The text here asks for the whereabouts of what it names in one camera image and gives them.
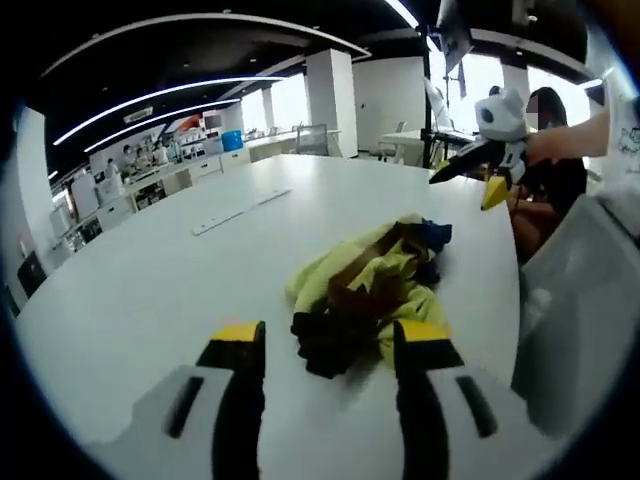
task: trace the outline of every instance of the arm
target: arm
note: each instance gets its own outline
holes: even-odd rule
[[[546,202],[528,202],[526,200],[517,202],[514,198],[509,198],[507,199],[507,208],[512,215],[521,212],[543,218],[556,218],[558,216],[551,204]]]
[[[575,127],[541,130],[529,137],[527,163],[535,165],[545,158],[602,157],[609,145],[609,110]]]

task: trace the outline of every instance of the dark hair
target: dark hair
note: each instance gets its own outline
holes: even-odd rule
[[[567,125],[567,111],[560,99],[560,95],[551,87],[542,87],[529,97],[529,101],[538,98],[538,114],[542,113],[553,118],[556,126]]]

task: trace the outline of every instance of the blue cloth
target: blue cloth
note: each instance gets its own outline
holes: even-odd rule
[[[453,227],[451,225],[438,225],[431,220],[422,219],[422,223],[413,224],[415,233],[424,245],[435,253],[440,253],[444,246],[451,241]]]
[[[431,220],[422,219],[422,223],[411,224],[413,234],[422,244],[435,253],[442,252],[444,246],[451,241],[453,227],[451,225],[438,225]],[[413,279],[426,287],[433,287],[440,281],[440,274],[434,261],[422,263],[418,266]]]

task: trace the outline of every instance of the round table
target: round table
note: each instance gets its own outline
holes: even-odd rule
[[[467,363],[506,386],[516,359],[518,265],[505,205],[480,210],[484,184],[429,185],[431,172],[371,160],[280,155],[181,191],[70,258],[15,325],[55,413],[81,444],[114,439],[132,405],[193,365],[222,325],[266,322],[263,478],[401,478],[396,381],[379,365],[309,374],[289,332],[284,286],[339,242],[417,212],[453,224],[437,295]],[[200,236],[217,212],[292,191]]]

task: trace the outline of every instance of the ceiling light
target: ceiling light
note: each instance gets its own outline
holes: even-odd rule
[[[595,80],[591,80],[589,82],[581,83],[578,86],[581,87],[581,88],[584,88],[586,90],[588,88],[599,87],[600,85],[602,85],[602,79],[596,78]]]
[[[418,21],[416,17],[414,17],[407,7],[405,7],[400,0],[385,0],[391,8],[393,8],[398,15],[404,18],[404,21],[409,24],[411,28],[416,28],[418,26]]]
[[[429,50],[431,50],[434,53],[440,53],[440,50],[438,50],[438,46],[436,45],[436,42],[434,42],[433,39],[429,36],[427,36],[427,47],[429,47]]]
[[[137,123],[137,124],[132,125],[130,127],[127,127],[124,130],[120,130],[119,132],[116,132],[113,135],[109,135],[107,138],[103,138],[99,142],[96,142],[93,145],[91,145],[90,147],[85,148],[84,149],[84,153],[88,153],[91,150],[93,150],[94,148],[99,147],[103,143],[106,143],[106,142],[108,142],[110,140],[113,140],[114,138],[117,138],[120,135],[122,135],[124,133],[127,133],[127,132],[130,132],[131,130],[134,130],[134,129],[138,128],[138,127],[141,127],[142,125],[147,125],[148,123],[155,122],[156,120],[160,120],[162,118],[171,117],[172,115],[177,115],[178,113],[188,112],[190,110],[198,110],[200,108],[213,107],[215,105],[224,105],[226,103],[236,103],[236,102],[239,102],[239,101],[240,100],[236,99],[236,100],[221,100],[219,102],[203,103],[202,105],[195,105],[193,107],[187,107],[187,108],[183,108],[181,110],[176,110],[175,112],[165,113],[164,115],[158,115],[157,117],[150,118],[148,120],[145,120],[144,122],[140,122],[140,123]]]
[[[216,79],[216,80],[205,80],[203,82],[187,83],[185,85],[178,85],[177,87],[166,88],[164,90],[159,90],[157,92],[149,93],[147,95],[143,95],[141,97],[134,98],[133,100],[129,100],[127,102],[121,103],[120,105],[116,105],[115,107],[112,107],[109,110],[105,110],[104,112],[99,113],[98,115],[96,115],[94,117],[91,117],[88,120],[85,120],[84,122],[82,122],[77,127],[72,128],[67,133],[65,133],[60,138],[58,138],[55,142],[53,142],[53,144],[54,145],[60,145],[67,138],[69,138],[71,135],[79,132],[80,130],[82,130],[87,125],[90,125],[93,122],[95,122],[96,120],[99,120],[99,119],[101,119],[103,117],[106,117],[107,115],[109,115],[109,114],[111,114],[113,112],[117,112],[118,110],[122,110],[123,108],[126,108],[126,107],[128,107],[130,105],[133,105],[135,103],[143,102],[145,100],[149,100],[150,98],[159,97],[160,95],[165,95],[167,93],[178,92],[180,90],[186,90],[188,88],[205,87],[207,85],[221,85],[221,84],[225,84],[225,83],[250,82],[252,80],[256,80],[256,81],[258,81],[258,80],[277,81],[277,80],[284,80],[285,78],[287,78],[287,77],[259,76],[259,75],[258,76],[254,76],[254,77],[248,76],[248,77],[219,78],[219,79]]]

